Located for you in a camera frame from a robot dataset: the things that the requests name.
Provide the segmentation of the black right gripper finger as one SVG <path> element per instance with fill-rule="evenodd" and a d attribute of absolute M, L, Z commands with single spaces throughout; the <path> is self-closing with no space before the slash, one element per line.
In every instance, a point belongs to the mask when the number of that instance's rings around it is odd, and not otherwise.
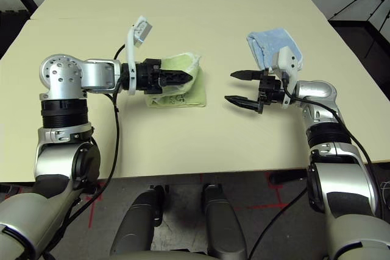
<path fill-rule="evenodd" d="M 263 75 L 262 71 L 253 71 L 253 70 L 235 71 L 230 74 L 231 77 L 240 80 L 260 80 L 262 75 Z"/>
<path fill-rule="evenodd" d="M 242 96 L 225 96 L 224 98 L 240 108 L 256 111 L 258 114 L 263 113 L 263 105 L 259 101 L 250 100 Z"/>

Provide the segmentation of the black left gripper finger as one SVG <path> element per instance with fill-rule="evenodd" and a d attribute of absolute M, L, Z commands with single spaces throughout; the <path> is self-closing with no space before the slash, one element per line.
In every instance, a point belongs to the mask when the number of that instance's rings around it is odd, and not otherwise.
<path fill-rule="evenodd" d="M 193 77 L 184 72 L 178 70 L 165 70 L 160 71 L 160 86 L 179 86 L 184 85 L 192 81 Z"/>

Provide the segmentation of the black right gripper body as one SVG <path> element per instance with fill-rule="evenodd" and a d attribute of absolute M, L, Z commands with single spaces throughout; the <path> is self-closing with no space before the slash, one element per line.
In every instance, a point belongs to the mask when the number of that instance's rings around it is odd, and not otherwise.
<path fill-rule="evenodd" d="M 285 91 L 282 81 L 275 76 L 269 75 L 267 69 L 260 71 L 260 81 L 258 87 L 258 107 L 257 113 L 262 114 L 265 105 L 284 104 Z"/>

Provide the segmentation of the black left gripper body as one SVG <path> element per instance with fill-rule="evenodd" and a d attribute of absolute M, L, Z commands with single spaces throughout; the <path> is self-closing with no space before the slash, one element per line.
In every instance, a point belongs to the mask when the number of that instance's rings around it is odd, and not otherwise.
<path fill-rule="evenodd" d="M 136 64 L 136 90 L 144 94 L 161 94 L 159 84 L 161 69 L 160 59 L 147 58 L 144 62 Z"/>

